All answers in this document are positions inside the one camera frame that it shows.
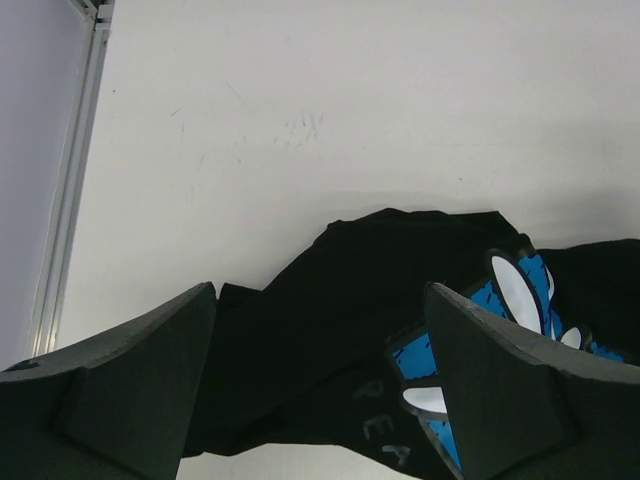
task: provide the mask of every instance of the cartoon print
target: cartoon print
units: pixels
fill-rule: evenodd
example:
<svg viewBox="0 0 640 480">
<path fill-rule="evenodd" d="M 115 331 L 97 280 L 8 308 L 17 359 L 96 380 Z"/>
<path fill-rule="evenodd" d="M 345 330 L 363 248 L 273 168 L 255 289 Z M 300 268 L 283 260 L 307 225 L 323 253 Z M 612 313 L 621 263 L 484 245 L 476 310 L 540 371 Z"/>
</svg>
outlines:
<svg viewBox="0 0 640 480">
<path fill-rule="evenodd" d="M 490 280 L 468 295 L 474 303 L 565 345 L 624 361 L 593 341 L 586 326 L 565 328 L 551 305 L 555 293 L 553 276 L 539 254 L 523 255 L 516 262 L 503 252 L 491 250 L 487 252 L 487 271 Z M 425 434 L 454 475 L 463 478 L 429 334 L 422 330 L 405 341 L 391 352 L 392 363 L 404 386 L 400 401 L 418 417 Z"/>
</svg>

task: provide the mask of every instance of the black t-shirt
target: black t-shirt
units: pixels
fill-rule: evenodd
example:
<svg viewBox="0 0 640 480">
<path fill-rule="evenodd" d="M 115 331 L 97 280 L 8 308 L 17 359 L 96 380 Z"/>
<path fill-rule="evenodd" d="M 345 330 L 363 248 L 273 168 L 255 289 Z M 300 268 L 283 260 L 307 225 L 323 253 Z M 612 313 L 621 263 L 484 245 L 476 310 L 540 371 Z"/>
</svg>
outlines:
<svg viewBox="0 0 640 480">
<path fill-rule="evenodd" d="M 455 478 L 447 422 L 425 420 L 403 396 L 437 385 L 425 285 L 518 321 L 527 309 L 505 301 L 500 284 L 516 272 L 539 333 L 579 328 L 576 347 L 635 362 L 638 267 L 636 240 L 536 252 L 497 212 L 388 209 L 335 222 L 264 291 L 222 289 L 185 455 L 334 444 L 418 478 Z"/>
</svg>

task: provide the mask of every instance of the gray wall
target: gray wall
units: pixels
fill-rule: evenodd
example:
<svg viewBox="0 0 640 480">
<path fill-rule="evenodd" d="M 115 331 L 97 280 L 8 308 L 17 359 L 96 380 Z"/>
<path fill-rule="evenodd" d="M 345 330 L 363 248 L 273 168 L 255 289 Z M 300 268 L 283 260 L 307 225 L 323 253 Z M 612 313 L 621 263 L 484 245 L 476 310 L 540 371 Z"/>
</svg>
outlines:
<svg viewBox="0 0 640 480">
<path fill-rule="evenodd" d="M 70 0 L 0 1 L 0 368 L 25 356 L 87 28 Z"/>
</svg>

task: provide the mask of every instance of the black fabric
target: black fabric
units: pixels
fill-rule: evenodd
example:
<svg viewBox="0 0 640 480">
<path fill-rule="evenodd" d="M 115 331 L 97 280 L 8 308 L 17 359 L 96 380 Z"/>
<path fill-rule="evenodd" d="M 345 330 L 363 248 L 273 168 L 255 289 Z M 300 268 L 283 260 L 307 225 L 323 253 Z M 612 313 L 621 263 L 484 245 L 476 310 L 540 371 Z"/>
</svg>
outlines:
<svg viewBox="0 0 640 480">
<path fill-rule="evenodd" d="M 496 247 L 532 248 L 497 212 L 387 209 L 329 225 L 263 292 L 225 285 L 185 455 L 334 444 L 418 478 L 454 478 L 400 405 L 385 350 L 423 324 L 428 282 L 480 284 Z M 637 352 L 639 242 L 542 253 L 561 313 Z"/>
</svg>

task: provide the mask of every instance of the white panel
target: white panel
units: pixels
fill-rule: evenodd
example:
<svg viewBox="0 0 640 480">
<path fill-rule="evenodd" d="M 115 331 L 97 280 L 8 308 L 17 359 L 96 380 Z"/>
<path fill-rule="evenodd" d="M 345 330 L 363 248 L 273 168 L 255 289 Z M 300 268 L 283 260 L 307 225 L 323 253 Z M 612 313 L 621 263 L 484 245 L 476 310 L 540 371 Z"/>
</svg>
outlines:
<svg viewBox="0 0 640 480">
<path fill-rule="evenodd" d="M 538 246 L 637 236 L 639 17 L 633 0 L 121 2 L 62 344 L 202 280 L 264 287 L 328 222 L 385 206 L 497 208 Z M 270 447 L 180 478 L 399 476 Z"/>
<path fill-rule="evenodd" d="M 0 1 L 0 368 L 26 353 L 88 29 L 69 0 Z"/>
</svg>

